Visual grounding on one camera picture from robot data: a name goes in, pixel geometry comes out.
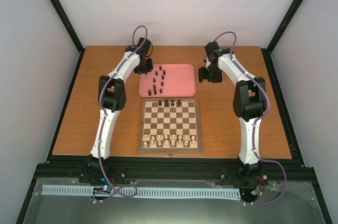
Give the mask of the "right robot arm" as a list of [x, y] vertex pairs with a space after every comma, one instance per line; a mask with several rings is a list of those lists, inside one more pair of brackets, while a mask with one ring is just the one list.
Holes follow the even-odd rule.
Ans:
[[237, 179], [247, 183], [260, 172], [259, 131], [261, 117], [267, 109], [266, 83], [240, 64], [230, 48], [222, 49], [217, 41], [209, 42], [204, 50], [205, 67], [198, 70], [199, 82], [221, 83], [225, 73], [235, 86], [233, 111], [239, 118], [241, 148]]

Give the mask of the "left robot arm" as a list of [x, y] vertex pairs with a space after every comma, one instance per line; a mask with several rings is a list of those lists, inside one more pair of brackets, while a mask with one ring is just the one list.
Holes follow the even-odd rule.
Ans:
[[149, 39], [140, 38], [137, 44], [133, 43], [125, 49], [122, 59], [111, 73], [99, 78], [100, 118], [89, 161], [89, 165], [94, 166], [91, 176], [98, 183], [104, 183], [110, 177], [110, 170], [104, 166], [104, 160], [110, 156], [114, 126], [126, 104], [126, 80], [132, 72], [144, 74], [153, 70], [152, 59], [148, 55], [151, 47]]

